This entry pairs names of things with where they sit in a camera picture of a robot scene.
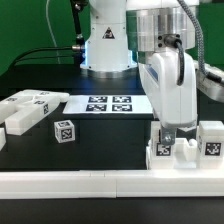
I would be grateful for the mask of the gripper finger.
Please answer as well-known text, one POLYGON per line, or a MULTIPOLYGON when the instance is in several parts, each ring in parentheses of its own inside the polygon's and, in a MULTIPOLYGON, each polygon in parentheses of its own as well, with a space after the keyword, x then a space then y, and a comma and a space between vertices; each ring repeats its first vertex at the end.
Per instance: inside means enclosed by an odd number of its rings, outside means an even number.
POLYGON ((164 146, 171 146, 175 144, 176 130, 170 128, 161 128, 160 141, 164 146))

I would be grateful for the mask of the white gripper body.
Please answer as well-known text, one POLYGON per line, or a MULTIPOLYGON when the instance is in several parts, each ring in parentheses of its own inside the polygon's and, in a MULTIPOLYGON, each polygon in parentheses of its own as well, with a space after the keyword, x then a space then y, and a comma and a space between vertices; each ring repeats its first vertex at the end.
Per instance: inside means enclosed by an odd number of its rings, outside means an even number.
POLYGON ((156 117, 165 128, 192 127, 197 121, 194 62, 184 54, 184 81, 177 84, 179 55, 176 51, 154 53, 148 64, 139 63, 140 80, 156 117))

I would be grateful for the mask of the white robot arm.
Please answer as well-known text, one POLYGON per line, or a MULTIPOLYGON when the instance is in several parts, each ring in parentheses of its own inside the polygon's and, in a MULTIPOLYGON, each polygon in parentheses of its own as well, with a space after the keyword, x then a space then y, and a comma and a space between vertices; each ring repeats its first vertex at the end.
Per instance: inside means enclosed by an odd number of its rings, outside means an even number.
POLYGON ((98 77, 139 69, 160 122, 160 142, 197 121, 196 75, 185 51, 195 46, 199 0, 70 0, 82 68, 98 77))

